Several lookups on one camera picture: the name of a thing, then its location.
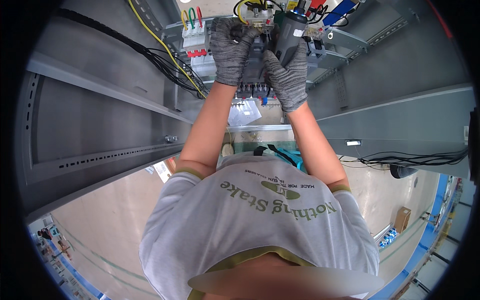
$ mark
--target white t-shirt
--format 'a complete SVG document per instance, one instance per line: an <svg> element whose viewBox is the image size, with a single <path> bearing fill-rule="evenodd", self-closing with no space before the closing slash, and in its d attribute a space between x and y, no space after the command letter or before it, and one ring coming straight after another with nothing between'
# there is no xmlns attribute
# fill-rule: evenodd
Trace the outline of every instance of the white t-shirt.
<svg viewBox="0 0 480 300"><path fill-rule="evenodd" d="M203 180L174 174L147 221L139 255L162 298L193 300L203 293L187 285L190 278L268 252L299 265L378 274L378 248L352 193L332 193L275 156L227 156Z"/></svg>

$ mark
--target gray work glove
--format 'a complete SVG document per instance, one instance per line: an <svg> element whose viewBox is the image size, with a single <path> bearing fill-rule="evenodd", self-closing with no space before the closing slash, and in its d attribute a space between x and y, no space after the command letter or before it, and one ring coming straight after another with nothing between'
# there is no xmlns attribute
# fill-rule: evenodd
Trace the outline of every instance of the gray work glove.
<svg viewBox="0 0 480 300"><path fill-rule="evenodd" d="M212 22L210 50L216 65L216 81L238 86L247 67L248 53L257 29L242 32L238 18L215 18Z"/></svg>
<svg viewBox="0 0 480 300"><path fill-rule="evenodd" d="M272 51L264 53L264 66L271 87L284 112L292 112L307 101L307 43L301 39L292 60L284 67Z"/></svg>

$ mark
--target concrete floor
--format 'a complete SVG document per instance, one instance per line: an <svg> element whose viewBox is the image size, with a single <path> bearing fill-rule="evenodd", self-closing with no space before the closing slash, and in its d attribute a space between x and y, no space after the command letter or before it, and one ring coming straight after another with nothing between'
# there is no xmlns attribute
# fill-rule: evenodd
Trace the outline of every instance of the concrete floor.
<svg viewBox="0 0 480 300"><path fill-rule="evenodd" d="M267 135L260 134L260 138L268 140ZM400 207L412 210L412 228L381 252L379 275L388 283L403 269L420 240L425 224L415 221L431 207L439 174L421 170L399 180L387 170L345 169L371 233L393 222ZM52 212L59 230L75 249L72 265L113 300L159 299L143 276L138 248L162 186L157 173L140 170Z"/></svg>

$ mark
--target blue wall stripe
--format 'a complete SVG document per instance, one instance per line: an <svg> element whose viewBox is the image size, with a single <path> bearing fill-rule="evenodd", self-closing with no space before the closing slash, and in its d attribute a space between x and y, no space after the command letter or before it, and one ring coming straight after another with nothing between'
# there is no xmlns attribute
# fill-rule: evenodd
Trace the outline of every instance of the blue wall stripe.
<svg viewBox="0 0 480 300"><path fill-rule="evenodd" d="M55 246L55 244L51 240L47 240L48 243L50 244L50 247L52 247L53 252L55 255L60 253L60 250ZM73 277L80 283L86 290L88 290L92 295L95 295L97 299L102 298L102 300L111 300L109 297L104 295L101 291L99 291L96 287L94 287L88 280L86 280L80 273L77 272L77 270L72 266L72 264L65 258L63 255L60 255L57 257L57 259L60 259L61 263L65 266L67 270L70 271L70 273L73 275Z"/></svg>
<svg viewBox="0 0 480 300"><path fill-rule="evenodd" d="M433 207L431 211L433 215L436 215L440 212L440 208L442 207L442 201L446 192L447 182L448 182L448 175L440 174L440 178L438 180L437 193L435 194L435 200L433 201ZM452 197L450 198L450 203L447 206L445 214L440 220L440 225L438 226L438 228L441 228L442 224L447 219L448 212L452 207L453 198L454 197L452 195ZM427 227L425 227L422 237L420 238L419 244L415 248L415 251L413 252L412 256L410 257L407 265L402 270L402 272L400 272L400 274L398 274L392 281L390 281L389 284L387 284L381 290L379 290L373 296L371 296L369 300L380 300L380 299L384 300L384 299L389 299L393 296L393 293L400 287L400 285L405 281L405 279L407 279L410 272L413 271L415 266L425 256L428 249L432 247L433 242L435 241L435 238L439 233L438 231L434 231L434 229L435 228L432 224L427 223Z"/></svg>

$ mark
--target person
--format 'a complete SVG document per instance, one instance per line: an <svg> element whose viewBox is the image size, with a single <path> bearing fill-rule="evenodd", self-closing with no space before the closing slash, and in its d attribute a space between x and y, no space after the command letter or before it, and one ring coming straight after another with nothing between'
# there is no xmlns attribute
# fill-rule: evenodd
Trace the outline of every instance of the person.
<svg viewBox="0 0 480 300"><path fill-rule="evenodd" d="M285 68L269 50L264 66L308 174L266 154L234 154L217 167L231 100L259 35L256 29L242 33L241 27L236 18L212 22L216 79L144 229L140 261L163 299L222 299L187 281L242 266L378 273L378 247L307 103L303 40Z"/></svg>
<svg viewBox="0 0 480 300"><path fill-rule="evenodd" d="M43 228L42 230L37 231L37 235L39 237L43 237L44 239L51 240L52 237L50 236L50 231L46 228Z"/></svg>

